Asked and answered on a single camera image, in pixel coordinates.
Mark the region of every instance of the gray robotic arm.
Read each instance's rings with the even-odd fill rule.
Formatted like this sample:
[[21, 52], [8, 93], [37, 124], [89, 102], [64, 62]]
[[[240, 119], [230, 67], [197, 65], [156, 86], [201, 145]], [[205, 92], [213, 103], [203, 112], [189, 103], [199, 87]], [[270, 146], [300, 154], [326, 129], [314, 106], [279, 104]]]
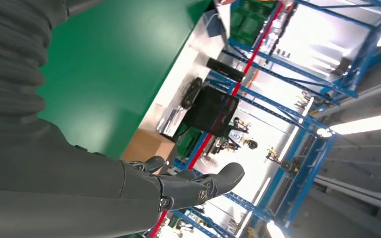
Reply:
[[0, 238], [113, 238], [144, 231], [162, 210], [231, 190], [238, 164], [218, 175], [155, 176], [70, 145], [37, 113], [39, 67], [51, 30], [99, 0], [0, 0]]

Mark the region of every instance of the green table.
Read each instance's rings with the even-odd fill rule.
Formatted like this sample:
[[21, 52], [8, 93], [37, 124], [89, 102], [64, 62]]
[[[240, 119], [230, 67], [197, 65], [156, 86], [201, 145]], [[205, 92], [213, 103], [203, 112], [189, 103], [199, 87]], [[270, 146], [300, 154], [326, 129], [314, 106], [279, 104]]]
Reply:
[[210, 0], [107, 0], [54, 30], [40, 117], [119, 158]]

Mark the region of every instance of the red rail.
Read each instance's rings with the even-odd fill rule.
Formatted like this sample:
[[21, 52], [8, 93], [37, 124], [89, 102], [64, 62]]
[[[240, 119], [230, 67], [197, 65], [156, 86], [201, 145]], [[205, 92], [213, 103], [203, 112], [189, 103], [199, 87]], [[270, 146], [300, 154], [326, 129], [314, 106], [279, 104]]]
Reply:
[[[259, 52], [259, 49], [260, 47], [262, 46], [262, 43], [263, 41], [265, 40], [266, 36], [268, 35], [269, 31], [271, 30], [271, 26], [272, 26], [272, 22], [277, 19], [279, 13], [281, 12], [282, 8], [284, 7], [284, 5], [282, 3], [279, 4], [278, 6], [278, 9], [275, 11], [274, 15], [272, 16], [272, 20], [268, 22], [265, 30], [263, 31], [260, 39], [259, 39], [259, 42], [257, 43], [256, 47], [255, 47], [255, 50], [252, 54], [252, 57], [251, 59], [248, 61], [248, 64], [246, 65], [246, 68], [245, 70], [243, 71], [244, 74], [247, 74], [249, 69], [251, 68], [252, 64], [254, 63], [254, 59], [257, 55], [257, 53]], [[241, 87], [241, 83], [238, 83], [236, 84], [236, 87], [234, 88], [233, 92], [232, 92], [232, 96], [236, 96], [237, 93], [239, 92], [239, 89]], [[198, 161], [199, 157], [201, 156], [201, 154], [203, 153], [205, 147], [207, 146], [209, 140], [212, 138], [212, 134], [208, 134], [207, 137], [204, 139], [204, 141], [202, 142], [201, 146], [199, 147], [198, 151], [196, 152], [195, 156], [192, 158], [189, 166], [188, 166], [188, 169], [193, 169], [195, 163]], [[160, 216], [160, 219], [158, 220], [157, 224], [154, 226], [154, 228], [151, 230], [151, 233], [149, 235], [150, 238], [155, 238], [157, 232], [158, 232], [158, 229], [160, 228], [161, 224], [163, 223], [164, 221], [164, 218], [166, 218], [167, 216], [167, 212], [164, 211], [163, 213], [161, 213], [161, 216]]]

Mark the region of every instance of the cardboard box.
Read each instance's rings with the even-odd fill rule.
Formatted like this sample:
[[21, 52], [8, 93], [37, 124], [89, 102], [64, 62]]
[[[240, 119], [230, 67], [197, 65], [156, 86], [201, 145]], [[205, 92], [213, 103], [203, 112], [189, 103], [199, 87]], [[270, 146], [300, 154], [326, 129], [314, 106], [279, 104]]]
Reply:
[[174, 142], [156, 131], [138, 129], [121, 158], [124, 161], [144, 162], [158, 155], [166, 160], [174, 146]]

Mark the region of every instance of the black container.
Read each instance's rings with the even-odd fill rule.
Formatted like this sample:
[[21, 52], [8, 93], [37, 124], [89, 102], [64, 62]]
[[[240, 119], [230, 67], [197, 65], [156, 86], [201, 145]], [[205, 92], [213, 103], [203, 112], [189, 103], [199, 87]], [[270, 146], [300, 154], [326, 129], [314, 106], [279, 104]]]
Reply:
[[229, 77], [230, 79], [238, 83], [241, 83], [243, 81], [243, 78], [245, 77], [244, 73], [213, 58], [209, 58], [206, 66], [211, 70], [214, 70], [219, 74]]
[[215, 88], [204, 87], [183, 123], [214, 136], [223, 136], [238, 104], [239, 99]]

